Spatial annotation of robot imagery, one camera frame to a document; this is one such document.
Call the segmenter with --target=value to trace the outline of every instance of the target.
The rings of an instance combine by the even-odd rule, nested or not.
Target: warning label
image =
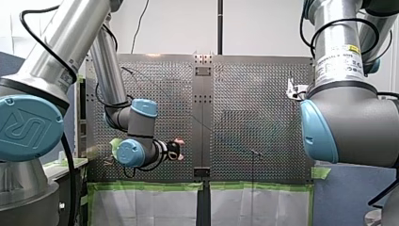
[[[363,78],[361,56],[353,47],[348,45],[320,58],[316,65],[317,79],[346,76]]]

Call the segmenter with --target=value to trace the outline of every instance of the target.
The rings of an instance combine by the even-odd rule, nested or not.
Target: robotic arm
[[[121,3],[64,0],[56,8],[24,12],[57,9],[40,39],[31,33],[40,44],[23,67],[0,78],[0,225],[58,224],[58,184],[47,181],[39,157],[53,150],[63,137],[62,118],[69,107],[66,93],[91,46],[106,102],[106,122],[130,137],[119,146],[121,164],[141,169],[157,159],[158,166],[165,159],[179,158],[181,142],[153,139],[157,104],[142,99],[130,104],[126,99],[112,40],[102,28]],[[71,209],[74,196],[72,193]],[[70,225],[74,225],[74,212],[70,212]]]
[[[350,20],[361,8],[368,15],[359,35]],[[377,64],[399,2],[314,0],[306,11],[317,30],[314,86],[301,104],[306,152],[332,163],[398,167],[399,103],[379,100],[364,75]]]
[[[108,15],[106,27],[109,27],[110,20]],[[180,156],[179,142],[154,140],[157,103],[134,99],[129,104],[114,42],[106,28],[100,30],[90,52],[104,97],[104,120],[110,127],[127,132],[130,137],[118,147],[118,161],[125,167],[140,169],[158,159],[160,163],[164,155],[168,160],[177,160]]]

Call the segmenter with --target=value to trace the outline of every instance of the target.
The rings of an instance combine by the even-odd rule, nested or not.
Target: blue joint cap
[[[134,139],[123,140],[117,149],[117,159],[125,167],[141,167],[145,157],[143,146]]]
[[[381,59],[376,60],[375,63],[373,64],[373,68],[370,70],[369,73],[377,73],[380,65],[381,65]]]
[[[64,132],[55,105],[32,95],[0,99],[0,160],[24,162],[54,149]]]
[[[134,99],[132,109],[140,115],[156,118],[158,116],[158,104],[147,99]]]
[[[314,160],[338,163],[334,136],[322,113],[313,101],[301,103],[302,138],[306,154]]]

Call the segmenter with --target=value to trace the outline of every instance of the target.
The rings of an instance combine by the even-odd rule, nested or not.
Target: metal frame
[[[311,82],[313,69],[310,58],[212,55],[119,55],[119,60],[121,65],[138,69],[145,73],[143,76],[146,76],[145,79],[142,77],[139,79],[141,73],[138,73],[132,79],[130,74],[122,73],[128,94],[134,94],[135,97],[155,99],[155,101],[158,101],[160,104],[161,117],[157,120],[157,126],[159,127],[157,127],[158,131],[155,131],[156,137],[171,139],[173,137],[170,136],[178,136],[176,133],[172,135],[176,131],[181,131],[191,136],[183,137],[187,142],[187,146],[184,149],[185,159],[183,162],[164,163],[160,169],[154,172],[145,174],[138,173],[133,180],[180,183],[193,181],[250,181],[254,179],[255,181],[284,184],[311,183],[312,162],[306,159],[301,146],[292,153],[295,155],[294,164],[290,163],[290,153],[287,153],[288,157],[285,156],[279,160],[279,163],[276,165],[276,170],[288,170],[276,178],[273,178],[273,176],[262,177],[262,174],[267,174],[267,171],[264,170],[270,169],[263,166],[276,164],[276,162],[270,162],[273,161],[273,159],[262,161],[256,159],[252,167],[249,166],[247,160],[243,160],[243,167],[237,169],[242,171],[241,174],[234,174],[235,176],[233,177],[226,176],[229,173],[228,171],[218,172],[217,169],[217,166],[229,167],[229,164],[223,164],[233,159],[230,159],[228,155],[221,155],[223,161],[220,161],[220,159],[217,161],[214,160],[214,116],[215,109],[217,108],[220,110],[220,107],[217,105],[217,101],[220,101],[217,99],[220,96],[218,95],[220,85],[217,84],[216,76],[220,74],[220,67],[231,66],[233,69],[234,67],[238,67],[239,71],[241,70],[240,72],[244,72],[246,69],[245,67],[252,69],[250,67],[255,65],[256,69],[260,70],[258,73],[264,74],[266,78],[271,76],[271,79],[279,79],[276,78],[276,76],[273,77],[273,74],[284,74],[281,80],[279,80],[279,86],[272,88],[270,91],[278,90],[285,93],[286,87],[282,88],[281,84],[283,83],[286,86],[287,78],[291,76],[287,72],[291,72],[291,70],[295,71],[295,76],[300,77],[295,79],[296,82],[301,82],[303,84],[309,84]],[[250,76],[250,72],[246,74],[247,73],[242,74],[242,76]],[[143,86],[145,91],[139,90],[141,88],[134,84]],[[112,167],[107,168],[101,165],[103,163],[103,159],[100,159],[101,154],[104,154],[106,149],[110,153],[110,145],[107,144],[110,140],[104,141],[104,137],[100,137],[101,143],[99,144],[96,143],[96,138],[98,137],[95,137],[95,135],[103,131],[108,133],[108,138],[110,138],[109,133],[112,133],[114,137],[125,137],[125,135],[120,132],[115,132],[111,128],[108,129],[104,127],[101,119],[103,111],[95,98],[95,85],[96,76],[91,59],[89,59],[87,62],[87,147],[88,158],[91,160],[89,163],[91,169],[88,171],[88,179],[93,182],[126,180],[127,178],[123,176],[121,166],[119,166],[118,163],[115,162]],[[183,100],[169,101],[173,103],[173,105],[165,103],[165,95],[168,94],[166,94],[164,90],[159,90],[159,87],[171,93],[170,96],[173,95],[173,98],[181,98]],[[176,95],[176,93],[181,92],[182,89],[184,89],[184,94],[179,94],[180,96]],[[290,102],[285,96],[279,96],[276,100],[273,98],[276,98],[276,95],[272,95],[266,99],[270,103],[283,102],[283,104],[276,105],[276,107],[282,107],[282,114],[290,115],[293,117],[293,120],[295,120],[295,134],[280,134],[281,139],[287,140],[287,143],[290,142],[291,138],[300,139],[300,137],[295,137],[300,134],[298,104]],[[185,106],[176,106],[174,102]],[[176,115],[176,119],[178,120],[173,119],[173,112],[178,114]],[[174,132],[168,135],[168,131],[165,128],[170,128],[170,130]],[[244,153],[243,158],[247,159],[247,155],[251,156],[252,153]],[[291,175],[289,169],[296,168],[301,168],[302,171],[296,175]],[[252,177],[248,177],[247,175],[251,171],[255,171],[255,176],[252,175]]]

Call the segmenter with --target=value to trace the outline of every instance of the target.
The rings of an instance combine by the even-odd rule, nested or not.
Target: metal pole
[[[217,54],[223,55],[223,0],[217,0]]]

